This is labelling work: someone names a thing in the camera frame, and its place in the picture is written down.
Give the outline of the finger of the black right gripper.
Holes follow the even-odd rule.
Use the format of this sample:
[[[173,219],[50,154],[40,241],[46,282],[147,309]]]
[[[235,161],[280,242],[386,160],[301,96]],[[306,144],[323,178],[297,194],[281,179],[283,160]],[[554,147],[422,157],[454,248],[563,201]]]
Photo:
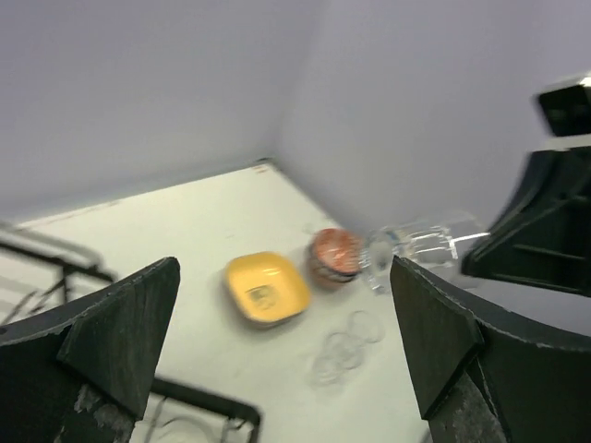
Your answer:
[[[539,150],[501,215],[461,262],[464,275],[590,294],[590,151]]]

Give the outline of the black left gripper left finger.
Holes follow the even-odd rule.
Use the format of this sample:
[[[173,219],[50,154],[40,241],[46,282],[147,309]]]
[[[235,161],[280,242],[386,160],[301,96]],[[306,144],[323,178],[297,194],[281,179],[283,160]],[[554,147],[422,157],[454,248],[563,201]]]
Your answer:
[[[1,328],[4,442],[127,442],[143,418],[174,310],[166,257]]]

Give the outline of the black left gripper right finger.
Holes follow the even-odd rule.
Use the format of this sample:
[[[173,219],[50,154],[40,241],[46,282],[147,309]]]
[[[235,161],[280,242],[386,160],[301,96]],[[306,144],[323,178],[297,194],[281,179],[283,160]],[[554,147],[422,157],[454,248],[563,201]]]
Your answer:
[[[392,296],[435,442],[587,442],[590,339],[453,286],[406,258]]]

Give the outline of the clear glass cup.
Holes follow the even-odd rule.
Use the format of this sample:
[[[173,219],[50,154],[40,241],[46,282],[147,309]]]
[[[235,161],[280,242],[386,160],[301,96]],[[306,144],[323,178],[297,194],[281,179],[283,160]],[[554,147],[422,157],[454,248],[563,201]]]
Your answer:
[[[384,339],[385,329],[380,321],[365,310],[352,312],[347,319],[347,333],[365,344],[375,344]]]
[[[365,360],[365,345],[344,331],[334,331],[322,342],[313,358],[308,380],[314,389],[332,389],[346,381],[350,371],[358,369]]]
[[[386,226],[365,237],[359,258],[361,273],[375,294],[390,294],[392,259],[402,257],[461,289],[474,289],[479,280],[461,274],[461,259],[486,236],[481,223],[462,210]]]

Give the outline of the blue patterned bowl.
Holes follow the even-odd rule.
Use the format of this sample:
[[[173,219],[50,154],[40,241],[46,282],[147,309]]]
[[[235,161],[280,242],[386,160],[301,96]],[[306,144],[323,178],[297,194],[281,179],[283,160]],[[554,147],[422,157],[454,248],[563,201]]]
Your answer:
[[[317,231],[307,249],[308,272],[313,281],[336,291],[360,273],[361,238],[342,228]]]

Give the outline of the yellow square plate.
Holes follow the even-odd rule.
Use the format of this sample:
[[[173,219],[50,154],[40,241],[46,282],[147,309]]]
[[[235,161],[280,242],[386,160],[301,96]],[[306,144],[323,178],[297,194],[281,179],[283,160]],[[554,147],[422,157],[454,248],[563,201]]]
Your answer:
[[[263,251],[230,260],[223,283],[234,307],[250,324],[271,328],[303,314],[311,291],[292,261]]]

